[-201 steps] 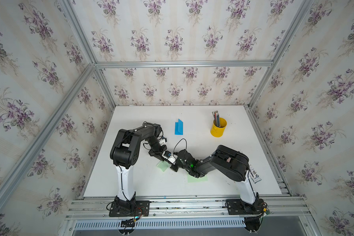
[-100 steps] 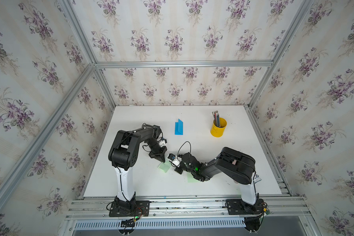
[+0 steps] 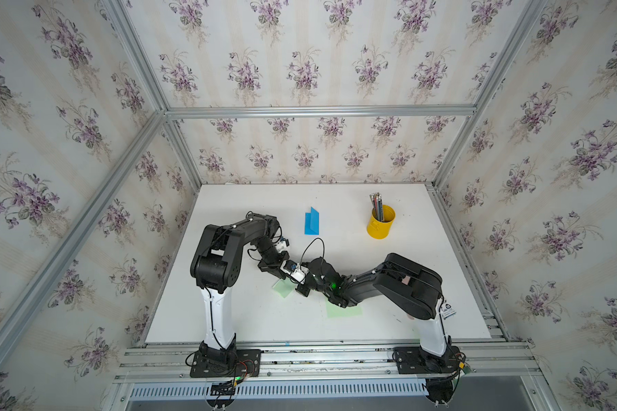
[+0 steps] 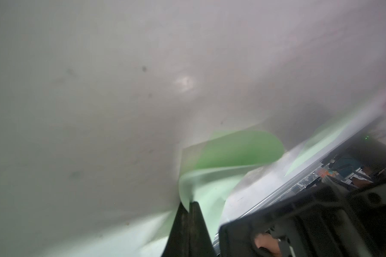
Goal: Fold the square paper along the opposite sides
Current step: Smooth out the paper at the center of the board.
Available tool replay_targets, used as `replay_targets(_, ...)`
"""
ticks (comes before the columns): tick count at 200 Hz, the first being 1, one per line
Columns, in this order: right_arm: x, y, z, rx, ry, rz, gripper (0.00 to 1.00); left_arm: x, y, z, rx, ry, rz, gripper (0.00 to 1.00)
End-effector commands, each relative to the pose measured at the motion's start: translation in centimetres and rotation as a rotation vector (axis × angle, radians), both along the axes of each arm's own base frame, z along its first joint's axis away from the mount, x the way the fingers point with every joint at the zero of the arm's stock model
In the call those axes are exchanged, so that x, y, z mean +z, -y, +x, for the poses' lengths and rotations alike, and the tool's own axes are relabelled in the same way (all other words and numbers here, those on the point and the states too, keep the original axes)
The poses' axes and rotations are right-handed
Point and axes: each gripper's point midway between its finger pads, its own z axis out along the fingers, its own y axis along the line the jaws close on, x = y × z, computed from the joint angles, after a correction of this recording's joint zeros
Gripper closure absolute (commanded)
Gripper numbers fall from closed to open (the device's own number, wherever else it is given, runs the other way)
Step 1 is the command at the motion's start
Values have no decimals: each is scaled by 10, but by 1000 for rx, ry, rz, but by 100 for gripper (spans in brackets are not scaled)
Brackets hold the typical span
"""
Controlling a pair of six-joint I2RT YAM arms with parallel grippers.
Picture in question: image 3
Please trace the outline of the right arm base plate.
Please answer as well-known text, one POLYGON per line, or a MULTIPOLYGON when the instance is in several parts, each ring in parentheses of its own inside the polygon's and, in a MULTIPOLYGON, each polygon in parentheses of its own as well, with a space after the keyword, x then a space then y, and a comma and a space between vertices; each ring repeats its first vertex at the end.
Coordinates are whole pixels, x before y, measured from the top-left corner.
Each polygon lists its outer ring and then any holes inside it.
POLYGON ((443 356, 429 354, 420 346, 397 347, 392 352, 400 374, 454 374, 465 366, 466 355, 457 346, 447 345, 443 356))

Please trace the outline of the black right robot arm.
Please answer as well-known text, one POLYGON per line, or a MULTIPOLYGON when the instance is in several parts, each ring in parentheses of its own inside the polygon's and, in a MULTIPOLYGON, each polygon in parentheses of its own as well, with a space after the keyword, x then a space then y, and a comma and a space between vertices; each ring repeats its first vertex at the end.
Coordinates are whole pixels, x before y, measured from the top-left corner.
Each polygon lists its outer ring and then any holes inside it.
POLYGON ((418 321, 421 355, 445 359, 452 339, 443 325, 446 298, 441 276, 397 253, 389 253, 377 267, 355 276, 343 276, 322 257, 310 262, 288 263, 291 281, 303 296, 316 291, 339 308, 353 308, 362 301, 384 296, 418 321))

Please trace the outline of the blue square paper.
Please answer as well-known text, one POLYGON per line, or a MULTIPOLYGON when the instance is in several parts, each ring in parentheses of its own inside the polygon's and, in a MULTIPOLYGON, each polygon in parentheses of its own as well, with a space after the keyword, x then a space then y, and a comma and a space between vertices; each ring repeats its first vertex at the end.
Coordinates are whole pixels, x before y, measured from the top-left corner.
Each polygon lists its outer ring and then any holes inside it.
POLYGON ((320 234, 320 213, 314 207, 305 213, 304 234, 306 236, 319 236, 320 234))

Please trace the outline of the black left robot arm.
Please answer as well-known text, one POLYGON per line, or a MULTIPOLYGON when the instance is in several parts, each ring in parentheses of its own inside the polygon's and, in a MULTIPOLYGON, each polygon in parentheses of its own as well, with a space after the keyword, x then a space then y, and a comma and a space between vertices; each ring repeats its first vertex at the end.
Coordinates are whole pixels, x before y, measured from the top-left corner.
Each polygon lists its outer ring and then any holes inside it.
POLYGON ((217 226, 209 224, 195 250, 190 276, 201 289, 207 330, 199 353, 211 361, 231 364, 236 358, 236 332, 232 323, 231 288, 239 279, 247 245, 260 255, 257 267, 279 279, 289 253, 277 248, 274 236, 281 232, 278 219, 248 212, 242 221, 217 226))

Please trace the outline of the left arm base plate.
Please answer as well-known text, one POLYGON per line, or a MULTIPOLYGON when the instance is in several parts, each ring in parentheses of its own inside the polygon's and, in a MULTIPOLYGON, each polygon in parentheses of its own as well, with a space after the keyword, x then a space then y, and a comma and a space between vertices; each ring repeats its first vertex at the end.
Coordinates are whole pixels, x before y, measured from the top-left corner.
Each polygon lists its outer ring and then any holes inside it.
POLYGON ((260 349, 199 349, 186 358, 191 378, 257 377, 260 373, 260 349))

